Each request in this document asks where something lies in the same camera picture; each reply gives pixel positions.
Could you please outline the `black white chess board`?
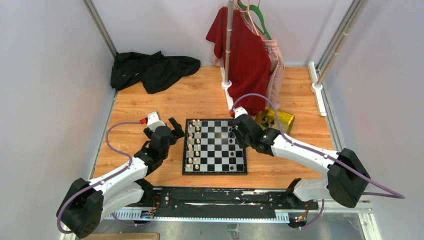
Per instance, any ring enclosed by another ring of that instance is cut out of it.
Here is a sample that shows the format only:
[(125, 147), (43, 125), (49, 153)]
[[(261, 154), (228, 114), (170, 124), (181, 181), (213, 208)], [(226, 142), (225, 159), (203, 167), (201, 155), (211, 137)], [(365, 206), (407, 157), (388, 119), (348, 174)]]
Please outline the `black white chess board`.
[(200, 175), (247, 175), (247, 153), (239, 147), (232, 132), (233, 122), (230, 118), (200, 118), (200, 169), (188, 171), (186, 148), (188, 124), (186, 119), (183, 144), (182, 174), (185, 176)]

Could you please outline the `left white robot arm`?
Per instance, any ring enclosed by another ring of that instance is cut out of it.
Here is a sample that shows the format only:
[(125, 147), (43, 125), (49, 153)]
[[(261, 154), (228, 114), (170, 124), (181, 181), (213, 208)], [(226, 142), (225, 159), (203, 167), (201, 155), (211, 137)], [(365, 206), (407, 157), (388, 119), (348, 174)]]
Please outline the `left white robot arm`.
[(173, 117), (171, 126), (154, 111), (138, 121), (145, 124), (148, 140), (135, 154), (130, 155), (113, 148), (128, 161), (97, 178), (76, 179), (69, 187), (56, 212), (56, 226), (63, 234), (78, 238), (90, 235), (107, 216), (121, 208), (138, 203), (142, 207), (153, 201), (152, 185), (145, 177), (157, 170), (169, 155), (169, 149), (185, 136), (182, 125)]

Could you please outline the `yellow metal tin box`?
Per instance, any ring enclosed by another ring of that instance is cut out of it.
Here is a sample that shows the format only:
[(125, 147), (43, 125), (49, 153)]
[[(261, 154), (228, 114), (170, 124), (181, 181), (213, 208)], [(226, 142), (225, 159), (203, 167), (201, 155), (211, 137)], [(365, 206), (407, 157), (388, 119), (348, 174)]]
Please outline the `yellow metal tin box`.
[(295, 121), (295, 115), (279, 109), (275, 112), (271, 107), (266, 107), (264, 111), (256, 115), (254, 121), (262, 129), (274, 128), (279, 130), (278, 123), (280, 123), (282, 131), (289, 135)]

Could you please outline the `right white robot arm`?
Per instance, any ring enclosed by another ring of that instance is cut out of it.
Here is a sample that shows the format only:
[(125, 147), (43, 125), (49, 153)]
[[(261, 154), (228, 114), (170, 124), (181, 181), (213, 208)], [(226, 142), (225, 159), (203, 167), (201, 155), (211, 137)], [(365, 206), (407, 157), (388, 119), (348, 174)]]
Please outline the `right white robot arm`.
[(292, 209), (318, 199), (333, 199), (344, 207), (355, 208), (369, 184), (360, 177), (370, 175), (353, 150), (323, 149), (274, 128), (262, 129), (246, 113), (235, 114), (232, 125), (241, 148), (251, 147), (260, 154), (289, 159), (322, 175), (312, 180), (296, 178), (290, 183), (285, 201)]

